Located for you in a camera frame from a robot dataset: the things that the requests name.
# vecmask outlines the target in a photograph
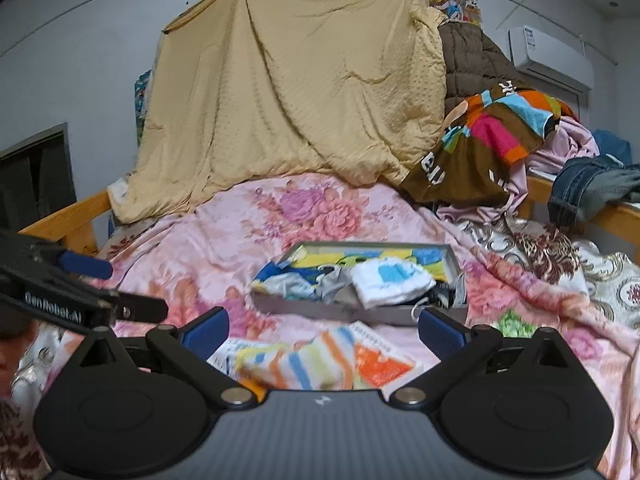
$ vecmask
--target bedding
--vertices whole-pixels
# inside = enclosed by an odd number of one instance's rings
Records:
[[[640,267],[625,253],[601,254],[590,240],[575,237],[572,242],[591,302],[608,319],[640,330]]]
[[[305,171],[399,184],[444,116],[443,18],[428,0],[202,0],[164,30],[114,212],[186,212]]]
[[[445,115],[468,97],[501,81],[519,78],[513,63],[480,27],[471,23],[444,23],[438,31],[447,67]]]
[[[304,174],[234,186],[193,213],[165,216],[122,243],[113,250],[113,277],[95,284],[165,298],[170,306],[167,322],[176,325],[220,304],[229,312],[231,336],[295,344],[336,323],[260,315],[251,308],[247,292],[266,262],[301,240],[450,244],[465,271],[468,324],[490,323],[509,334],[530,334],[543,325],[557,328],[614,413],[614,435],[599,471],[621,480],[639,471],[640,336],[610,322],[586,296],[542,282],[430,211],[414,210],[383,184],[353,189],[331,176]],[[141,335],[147,329],[125,322],[116,326],[121,336]],[[437,363],[416,329],[377,326],[375,330],[428,367]],[[65,334],[49,384],[79,341],[78,336]],[[3,410],[12,413],[2,421],[6,427],[30,426],[28,414],[20,414],[19,406],[5,403]],[[0,437],[2,469],[9,478],[40,478],[42,457],[34,451],[33,436],[21,431],[21,447],[15,439],[7,444],[6,437]]]

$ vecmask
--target jeans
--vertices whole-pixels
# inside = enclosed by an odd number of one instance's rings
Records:
[[[622,166],[607,155],[571,158],[556,177],[546,204],[558,227],[588,222],[607,202],[640,202],[640,164]]]

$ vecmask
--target tan blanket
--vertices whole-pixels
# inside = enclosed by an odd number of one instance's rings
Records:
[[[443,119],[428,0],[202,0],[162,38],[123,222],[265,176],[399,184]]]

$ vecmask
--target white wall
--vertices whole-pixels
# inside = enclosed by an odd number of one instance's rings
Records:
[[[5,0],[0,4],[0,149],[66,121],[78,198],[131,170],[134,81],[151,67],[163,26],[196,1]],[[608,50],[603,18],[581,0],[516,1]],[[533,12],[519,8],[504,21],[513,3],[479,3],[485,32],[506,53],[509,28],[523,24],[580,50],[576,38]],[[616,131],[614,67],[589,48],[587,54],[596,71],[590,126]]]
[[[609,27],[616,67],[618,129],[616,133],[631,143],[634,162],[640,161],[640,121],[638,82],[640,81],[640,18],[616,20]]]

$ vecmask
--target metal screw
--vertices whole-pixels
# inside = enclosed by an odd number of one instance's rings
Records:
[[[242,404],[246,404],[251,399],[253,399],[254,394],[252,394],[246,388],[240,388],[238,386],[234,388],[227,388],[220,394],[220,398],[227,404],[232,404],[233,406],[241,406]]]
[[[396,399],[403,404],[408,404],[409,406],[413,406],[414,404],[423,402],[423,400],[426,398],[427,395],[424,393],[424,391],[422,391],[420,388],[414,388],[412,386],[400,388],[398,391],[396,391]]]

